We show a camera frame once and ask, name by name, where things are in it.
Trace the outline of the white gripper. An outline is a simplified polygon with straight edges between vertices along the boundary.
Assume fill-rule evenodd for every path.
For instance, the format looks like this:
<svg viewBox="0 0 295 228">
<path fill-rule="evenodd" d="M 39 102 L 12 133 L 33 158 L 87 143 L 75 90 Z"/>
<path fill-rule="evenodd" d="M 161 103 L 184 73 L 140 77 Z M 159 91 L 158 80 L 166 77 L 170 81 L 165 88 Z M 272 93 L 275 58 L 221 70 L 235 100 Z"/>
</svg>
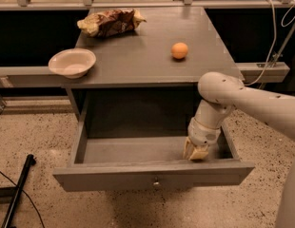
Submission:
<svg viewBox="0 0 295 228">
<path fill-rule="evenodd" d="M 201 123 L 192 118 L 187 128 L 188 137 L 185 139 L 183 158 L 191 161 L 203 160 L 208 155 L 208 145 L 217 142 L 221 125 L 221 121 Z"/>
</svg>

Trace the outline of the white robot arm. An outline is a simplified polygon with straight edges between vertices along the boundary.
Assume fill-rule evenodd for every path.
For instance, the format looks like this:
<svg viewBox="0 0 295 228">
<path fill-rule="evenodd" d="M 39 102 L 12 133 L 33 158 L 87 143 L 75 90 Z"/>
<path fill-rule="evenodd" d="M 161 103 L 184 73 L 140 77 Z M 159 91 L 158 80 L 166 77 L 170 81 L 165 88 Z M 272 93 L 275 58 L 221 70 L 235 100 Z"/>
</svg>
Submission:
<svg viewBox="0 0 295 228">
<path fill-rule="evenodd" d="M 184 158 L 203 160 L 221 134 L 223 121 L 235 109 L 295 142 L 295 97 L 250 88 L 220 72 L 204 74 L 197 85 L 202 96 L 187 127 Z M 287 171 L 273 228 L 295 228 L 295 157 Z"/>
</svg>

